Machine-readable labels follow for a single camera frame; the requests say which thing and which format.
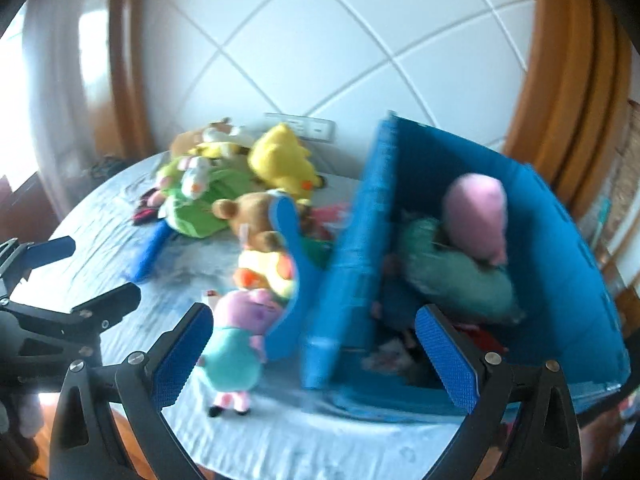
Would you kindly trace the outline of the pink and white round plush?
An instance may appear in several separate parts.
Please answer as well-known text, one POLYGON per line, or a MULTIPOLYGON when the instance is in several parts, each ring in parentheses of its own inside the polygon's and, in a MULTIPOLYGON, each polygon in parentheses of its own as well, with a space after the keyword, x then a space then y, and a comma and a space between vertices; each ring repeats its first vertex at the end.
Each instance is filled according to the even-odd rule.
POLYGON ((486 174, 464 174, 442 200, 442 226, 454 247, 490 264, 506 264, 506 192, 486 174))

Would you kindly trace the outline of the pig plush red dress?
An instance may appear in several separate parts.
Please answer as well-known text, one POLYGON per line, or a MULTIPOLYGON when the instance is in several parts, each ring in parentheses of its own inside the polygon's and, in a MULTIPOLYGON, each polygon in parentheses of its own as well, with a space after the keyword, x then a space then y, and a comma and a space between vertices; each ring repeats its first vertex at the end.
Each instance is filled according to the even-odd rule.
POLYGON ((469 337, 470 341, 485 353, 495 352, 504 356, 508 352, 508 349, 503 347, 494 336, 478 325, 454 323, 454 328, 458 333, 469 337))

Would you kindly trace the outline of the dark red printed pouch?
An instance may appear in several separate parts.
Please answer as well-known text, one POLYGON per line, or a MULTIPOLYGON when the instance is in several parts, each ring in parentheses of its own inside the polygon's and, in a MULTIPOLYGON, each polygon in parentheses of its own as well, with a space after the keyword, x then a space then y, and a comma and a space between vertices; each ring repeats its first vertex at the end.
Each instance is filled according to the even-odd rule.
POLYGON ((134 226, 143 226, 144 224, 157 221, 158 215, 160 214, 160 207, 164 201, 165 196, 159 188, 151 188, 149 191, 143 193, 132 215, 132 224, 134 226))

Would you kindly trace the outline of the green frog plush pouch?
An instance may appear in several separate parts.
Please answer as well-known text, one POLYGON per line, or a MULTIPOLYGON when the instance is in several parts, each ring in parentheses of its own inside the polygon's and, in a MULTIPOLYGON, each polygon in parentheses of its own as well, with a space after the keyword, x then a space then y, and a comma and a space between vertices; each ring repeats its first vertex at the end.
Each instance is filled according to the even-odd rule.
POLYGON ((216 200, 235 200, 257 190, 254 179, 244 171, 231 168, 209 170, 208 189, 197 200, 188 200, 181 183, 169 191, 163 203, 164 219, 174 231, 192 238, 206 238, 227 229, 228 222, 213 214, 216 200))

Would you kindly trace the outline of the pig plush teal shirt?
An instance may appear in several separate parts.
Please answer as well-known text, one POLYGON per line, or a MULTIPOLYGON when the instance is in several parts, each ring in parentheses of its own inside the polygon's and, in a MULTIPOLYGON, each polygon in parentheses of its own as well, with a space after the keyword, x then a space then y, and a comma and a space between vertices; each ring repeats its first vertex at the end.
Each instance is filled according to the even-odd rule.
POLYGON ((232 410, 250 412, 250 390, 260 381, 267 362, 265 334, 283 308, 268 289, 235 289, 221 295, 209 289, 204 304, 212 310, 214 327, 198 366, 215 390, 210 418, 232 410))

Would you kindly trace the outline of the pink pig green clover shirt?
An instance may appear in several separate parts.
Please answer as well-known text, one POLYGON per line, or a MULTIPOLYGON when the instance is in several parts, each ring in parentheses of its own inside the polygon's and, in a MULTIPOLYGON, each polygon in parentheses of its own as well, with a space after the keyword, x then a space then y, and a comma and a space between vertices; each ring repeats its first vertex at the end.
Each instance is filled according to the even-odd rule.
POLYGON ((154 193, 148 199, 148 205, 154 208, 160 208, 169 191, 181 183, 182 176, 188 166, 190 156, 180 156, 171 159, 168 164, 160 168, 156 173, 154 193))

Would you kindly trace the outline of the small white bird plush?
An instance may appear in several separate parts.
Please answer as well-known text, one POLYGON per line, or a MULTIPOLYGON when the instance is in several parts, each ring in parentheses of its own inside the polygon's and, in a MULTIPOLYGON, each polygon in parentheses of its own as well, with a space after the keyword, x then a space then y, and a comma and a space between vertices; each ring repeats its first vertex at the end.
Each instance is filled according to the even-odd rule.
POLYGON ((183 157, 179 162, 182 171, 181 192, 188 200, 197 200, 208 189, 209 159, 202 156, 183 157))

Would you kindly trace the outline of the brown bear on yellow duck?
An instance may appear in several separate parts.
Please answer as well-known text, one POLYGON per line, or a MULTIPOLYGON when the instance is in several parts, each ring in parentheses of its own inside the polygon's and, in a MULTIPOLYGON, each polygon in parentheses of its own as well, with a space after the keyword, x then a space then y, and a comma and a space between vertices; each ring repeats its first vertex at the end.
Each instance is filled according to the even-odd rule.
POLYGON ((226 220, 241 253, 232 280, 240 289, 269 289, 281 304, 292 292, 292 271, 285 242, 270 220, 278 191, 250 192, 235 200, 216 200, 213 214, 226 220))

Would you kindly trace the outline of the brown capybara plush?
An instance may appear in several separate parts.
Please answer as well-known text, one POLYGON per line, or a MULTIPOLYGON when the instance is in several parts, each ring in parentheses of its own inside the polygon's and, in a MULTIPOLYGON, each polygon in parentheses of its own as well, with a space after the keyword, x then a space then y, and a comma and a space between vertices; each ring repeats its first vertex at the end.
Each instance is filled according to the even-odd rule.
POLYGON ((169 154, 172 158, 185 155, 191 148, 195 148, 198 144, 205 142, 206 136, 211 133, 221 133, 222 138, 226 140, 231 130, 231 119, 224 117, 216 122, 209 122, 204 127, 179 133, 169 145, 169 154))

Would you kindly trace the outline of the yellow banana dog plush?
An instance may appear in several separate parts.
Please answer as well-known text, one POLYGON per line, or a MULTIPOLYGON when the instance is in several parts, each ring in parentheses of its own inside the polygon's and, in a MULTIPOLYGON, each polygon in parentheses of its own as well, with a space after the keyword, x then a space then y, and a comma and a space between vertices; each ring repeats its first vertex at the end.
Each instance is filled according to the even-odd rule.
POLYGON ((210 159, 232 158, 235 155, 247 154, 255 139, 240 127, 218 129, 207 127, 201 134, 202 140, 190 148, 189 155, 210 159))

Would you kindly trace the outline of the blue crate lid flap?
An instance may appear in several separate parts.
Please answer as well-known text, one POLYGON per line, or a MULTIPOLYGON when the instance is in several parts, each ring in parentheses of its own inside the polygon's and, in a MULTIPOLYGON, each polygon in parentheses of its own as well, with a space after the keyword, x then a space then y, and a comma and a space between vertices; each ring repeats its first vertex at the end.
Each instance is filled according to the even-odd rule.
POLYGON ((307 257, 296 203, 292 198, 277 195, 270 207, 270 220, 285 242, 293 283, 288 306, 265 334, 267 360, 277 362, 297 352, 323 271, 307 257))

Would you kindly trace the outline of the blue plastic storage crate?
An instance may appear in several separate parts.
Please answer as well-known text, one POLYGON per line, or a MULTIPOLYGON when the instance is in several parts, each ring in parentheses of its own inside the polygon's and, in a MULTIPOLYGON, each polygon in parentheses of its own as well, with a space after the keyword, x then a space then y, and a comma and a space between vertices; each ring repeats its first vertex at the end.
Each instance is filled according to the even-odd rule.
POLYGON ((460 417, 480 380, 425 335, 419 387, 372 366, 379 325, 416 330, 434 304, 516 365, 558 362, 584 410, 630 375, 614 301, 575 223, 533 168, 390 116, 378 125, 302 344, 300 381, 363 418, 460 417))

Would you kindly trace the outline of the yellow pikachu plush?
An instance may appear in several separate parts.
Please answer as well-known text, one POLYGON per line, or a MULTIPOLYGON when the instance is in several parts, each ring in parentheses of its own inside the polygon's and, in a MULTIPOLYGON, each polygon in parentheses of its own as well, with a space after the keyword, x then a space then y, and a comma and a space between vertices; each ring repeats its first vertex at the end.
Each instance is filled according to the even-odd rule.
POLYGON ((296 200, 310 200, 324 180, 310 161, 310 151, 280 122, 264 133, 247 156, 248 166, 268 188, 280 188, 296 200))

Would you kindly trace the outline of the white wall socket panel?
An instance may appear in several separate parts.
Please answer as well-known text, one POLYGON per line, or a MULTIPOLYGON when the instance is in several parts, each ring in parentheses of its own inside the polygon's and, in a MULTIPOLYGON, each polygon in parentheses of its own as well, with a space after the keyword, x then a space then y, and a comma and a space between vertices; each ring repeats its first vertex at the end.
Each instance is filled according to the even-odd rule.
POLYGON ((283 122, 301 139, 331 143, 334 140, 335 122, 332 120, 296 116, 282 113, 266 113, 265 124, 269 127, 283 122))

